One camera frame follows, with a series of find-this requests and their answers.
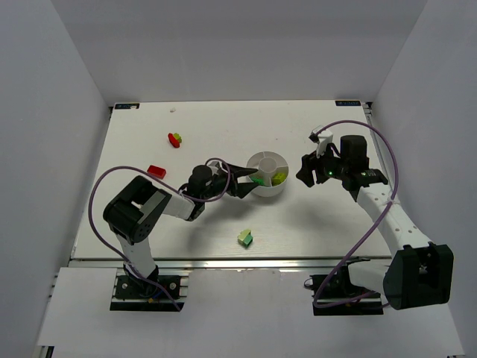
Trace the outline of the dark green lego plate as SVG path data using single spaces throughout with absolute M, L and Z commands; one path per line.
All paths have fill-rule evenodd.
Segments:
M 261 176 L 250 176 L 250 179 L 259 186 L 265 186 L 265 179 Z

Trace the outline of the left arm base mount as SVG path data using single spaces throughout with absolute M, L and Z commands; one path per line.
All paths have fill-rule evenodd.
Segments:
M 178 274 L 160 274 L 158 282 L 182 309 L 187 296 L 187 278 Z M 178 312 L 174 303 L 157 286 L 131 278 L 123 271 L 116 274 L 110 311 Z

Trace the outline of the dark green lego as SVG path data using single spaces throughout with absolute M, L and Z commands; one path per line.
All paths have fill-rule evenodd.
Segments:
M 238 236 L 238 243 L 245 248 L 248 248 L 252 242 L 253 236 L 250 233 Z

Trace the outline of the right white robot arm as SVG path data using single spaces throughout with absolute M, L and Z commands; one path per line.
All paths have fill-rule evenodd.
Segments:
M 317 149 L 303 156 L 297 178 L 308 187 L 339 180 L 371 218 L 373 230 L 380 232 L 392 256 L 389 265 L 348 257 L 319 285 L 316 296 L 339 288 L 351 303 L 375 292 L 384 295 L 395 310 L 447 303 L 453 252 L 448 245 L 434 244 L 392 199 L 388 179 L 369 166 L 366 139 L 347 135 L 335 146 L 329 131 L 312 134 L 310 139 Z

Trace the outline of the lime green lego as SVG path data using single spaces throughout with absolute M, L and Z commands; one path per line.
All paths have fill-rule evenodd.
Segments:
M 271 178 L 271 185 L 279 186 L 286 181 L 287 177 L 287 171 L 276 172 L 275 175 Z

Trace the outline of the pale green curved lego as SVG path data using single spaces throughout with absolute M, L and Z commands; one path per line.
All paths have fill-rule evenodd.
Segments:
M 252 239 L 251 236 L 251 229 L 245 229 L 238 235 L 238 241 L 240 242 L 248 242 Z

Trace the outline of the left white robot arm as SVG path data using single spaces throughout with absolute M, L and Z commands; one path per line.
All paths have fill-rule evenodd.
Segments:
M 158 268 L 151 254 L 149 235 L 161 216 L 193 222 L 207 202 L 224 194 L 243 199 L 258 183 L 239 182 L 257 169 L 218 161 L 193 168 L 176 194 L 159 189 L 137 176 L 106 206 L 103 219 L 120 242 L 126 272 L 145 282 L 156 281 Z

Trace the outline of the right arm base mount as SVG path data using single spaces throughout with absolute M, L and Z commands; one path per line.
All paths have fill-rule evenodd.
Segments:
M 312 291 L 312 297 L 314 297 L 325 278 L 325 274 L 311 275 L 305 279 L 303 286 L 305 289 Z M 318 298 L 318 303 L 320 305 L 331 304 L 364 295 L 368 292 L 369 290 L 367 289 L 352 285 L 347 278 L 338 278 L 336 275 L 323 289 Z M 381 295 L 375 293 L 339 306 L 327 308 L 312 306 L 312 309 L 313 316 L 363 316 L 383 315 L 385 306 L 386 304 L 382 301 Z

